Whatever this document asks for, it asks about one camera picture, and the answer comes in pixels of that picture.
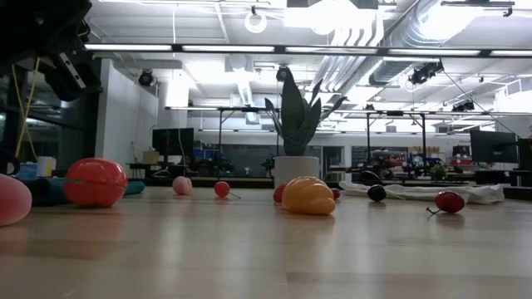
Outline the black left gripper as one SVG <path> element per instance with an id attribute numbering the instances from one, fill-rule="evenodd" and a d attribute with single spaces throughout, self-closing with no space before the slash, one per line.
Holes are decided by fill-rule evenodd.
<path id="1" fill-rule="evenodd" d="M 63 101 L 87 98 L 101 92 L 101 80 L 88 51 L 70 51 L 50 55 L 41 66 L 45 82 Z"/>

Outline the orange toy bell pepper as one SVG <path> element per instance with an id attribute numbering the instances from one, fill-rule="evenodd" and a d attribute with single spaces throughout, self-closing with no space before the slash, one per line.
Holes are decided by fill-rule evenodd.
<path id="1" fill-rule="evenodd" d="M 335 208 L 332 190 L 316 177 L 291 179 L 284 187 L 282 206 L 291 213 L 329 215 Z"/>

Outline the small dark purple toy plum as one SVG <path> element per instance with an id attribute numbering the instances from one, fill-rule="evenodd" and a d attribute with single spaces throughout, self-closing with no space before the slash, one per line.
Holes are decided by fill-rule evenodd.
<path id="1" fill-rule="evenodd" d="M 375 184 L 367 191 L 367 196 L 373 202 L 381 202 L 387 197 L 387 192 L 380 184 Z"/>

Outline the red toy cherry with stem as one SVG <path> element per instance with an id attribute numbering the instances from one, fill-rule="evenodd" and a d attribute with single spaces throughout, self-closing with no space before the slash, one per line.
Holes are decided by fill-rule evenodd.
<path id="1" fill-rule="evenodd" d="M 436 206 L 435 210 L 432 210 L 430 207 L 426 208 L 426 211 L 432 215 L 439 212 L 444 213 L 458 213 L 466 205 L 466 201 L 456 192 L 452 191 L 442 191 L 437 196 L 435 196 L 434 204 Z"/>

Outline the white bucket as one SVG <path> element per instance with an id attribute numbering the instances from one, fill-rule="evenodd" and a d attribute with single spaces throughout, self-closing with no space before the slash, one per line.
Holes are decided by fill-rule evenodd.
<path id="1" fill-rule="evenodd" d="M 51 156 L 37 157 L 37 177 L 51 177 L 56 169 L 57 159 Z"/>

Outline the blue storage box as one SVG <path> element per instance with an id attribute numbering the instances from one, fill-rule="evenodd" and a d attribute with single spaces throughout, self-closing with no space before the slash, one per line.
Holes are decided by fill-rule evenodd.
<path id="1" fill-rule="evenodd" d="M 34 180 L 37 178 L 37 168 L 35 163 L 20 164 L 16 177 L 20 180 Z"/>

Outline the red toy tomato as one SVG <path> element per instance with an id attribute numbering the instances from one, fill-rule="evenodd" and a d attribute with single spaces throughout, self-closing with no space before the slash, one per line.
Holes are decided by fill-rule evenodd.
<path id="1" fill-rule="evenodd" d="M 67 199 L 78 206 L 109 208 L 123 197 L 127 184 L 126 172 L 117 162 L 86 158 L 68 169 L 62 188 Z"/>

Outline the black computer monitor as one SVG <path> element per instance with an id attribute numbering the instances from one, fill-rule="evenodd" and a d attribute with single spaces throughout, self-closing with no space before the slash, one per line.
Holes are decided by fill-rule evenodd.
<path id="1" fill-rule="evenodd" d="M 192 155 L 194 129 L 155 129 L 152 131 L 152 148 L 162 155 Z"/>
<path id="2" fill-rule="evenodd" d="M 470 132 L 471 156 L 475 162 L 518 162 L 516 136 L 513 133 L 473 130 Z"/>

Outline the pink toy peach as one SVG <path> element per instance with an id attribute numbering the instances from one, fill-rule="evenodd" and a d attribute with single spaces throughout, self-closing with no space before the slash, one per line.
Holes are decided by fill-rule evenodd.
<path id="1" fill-rule="evenodd" d="M 22 220 L 31 207 L 29 188 L 17 179 L 0 174 L 0 227 Z"/>

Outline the small pale pink toy fruit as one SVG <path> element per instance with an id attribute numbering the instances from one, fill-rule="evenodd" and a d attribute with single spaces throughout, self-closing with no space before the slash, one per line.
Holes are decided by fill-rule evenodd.
<path id="1" fill-rule="evenodd" d="M 172 183 L 172 189 L 177 195 L 190 195 L 193 190 L 193 185 L 189 178 L 178 176 Z"/>

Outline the small red toy cherry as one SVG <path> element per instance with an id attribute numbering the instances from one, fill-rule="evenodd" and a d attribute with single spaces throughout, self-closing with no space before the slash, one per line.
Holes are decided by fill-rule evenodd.
<path id="1" fill-rule="evenodd" d="M 240 196 L 231 192 L 229 184 L 225 181 L 219 181 L 214 185 L 214 193 L 218 199 L 228 199 L 229 197 L 241 199 Z"/>

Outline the overhead light bar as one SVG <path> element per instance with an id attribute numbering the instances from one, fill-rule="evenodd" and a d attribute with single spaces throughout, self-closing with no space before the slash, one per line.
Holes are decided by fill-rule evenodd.
<path id="1" fill-rule="evenodd" d="M 97 52 L 156 52 L 194 54 L 275 54 L 323 56 L 379 56 L 379 57 L 449 57 L 480 59 L 532 59 L 532 49 L 468 49 L 449 47 L 337 47 L 294 45 L 237 45 L 237 44 L 120 44 L 87 43 L 85 48 Z"/>

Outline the white round plant pot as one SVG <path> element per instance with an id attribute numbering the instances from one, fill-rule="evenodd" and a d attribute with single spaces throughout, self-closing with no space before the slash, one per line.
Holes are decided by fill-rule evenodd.
<path id="1" fill-rule="evenodd" d="M 278 156 L 274 159 L 273 182 L 277 188 L 301 176 L 318 177 L 319 158 L 312 156 Z"/>

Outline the white folded cloth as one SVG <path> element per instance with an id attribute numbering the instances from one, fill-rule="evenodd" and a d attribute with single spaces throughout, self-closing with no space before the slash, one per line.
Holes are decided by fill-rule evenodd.
<path id="1" fill-rule="evenodd" d="M 465 203 L 490 205 L 505 201 L 504 187 L 500 184 L 487 186 L 407 187 L 399 184 L 383 185 L 388 198 L 402 200 L 433 201 L 444 191 L 459 194 Z"/>

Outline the black background rig frame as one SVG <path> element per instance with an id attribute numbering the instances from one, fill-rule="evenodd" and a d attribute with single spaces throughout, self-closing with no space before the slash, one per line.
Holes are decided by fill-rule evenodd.
<path id="1" fill-rule="evenodd" d="M 221 155 L 222 155 L 222 134 L 223 133 L 276 133 L 276 156 L 280 154 L 280 148 L 279 148 L 279 141 L 280 141 L 280 134 L 276 130 L 249 130 L 249 129 L 224 129 L 223 124 L 226 120 L 228 120 L 235 112 L 240 113 L 254 113 L 254 114 L 265 114 L 268 115 L 270 118 L 273 118 L 274 115 L 278 115 L 280 112 L 279 108 L 273 109 L 273 114 L 268 111 L 265 107 L 257 107 L 257 106 L 187 106 L 187 107 L 177 107 L 177 106 L 166 106 L 165 110 L 170 111 L 200 111 L 200 112 L 209 112 L 213 111 L 218 114 L 218 128 L 217 129 L 205 129 L 203 127 L 203 121 L 201 120 L 199 122 L 199 128 L 197 129 L 197 132 L 200 135 L 204 134 L 218 134 L 218 143 L 217 143 L 217 164 L 215 167 L 217 178 L 220 178 L 220 170 L 222 167 L 221 162 Z"/>
<path id="2" fill-rule="evenodd" d="M 423 154 L 423 171 L 427 168 L 427 146 L 426 146 L 426 117 L 431 115 L 429 111 L 405 111 L 405 110 L 338 110 L 338 113 L 347 115 L 362 115 L 366 120 L 366 140 L 367 140 L 367 159 L 371 158 L 372 137 L 377 137 L 377 145 L 382 146 L 412 146 L 415 135 L 421 137 L 421 150 Z M 401 118 L 410 118 L 417 126 L 421 128 L 419 132 L 371 132 L 372 124 L 375 120 L 386 116 L 391 120 L 399 120 Z"/>

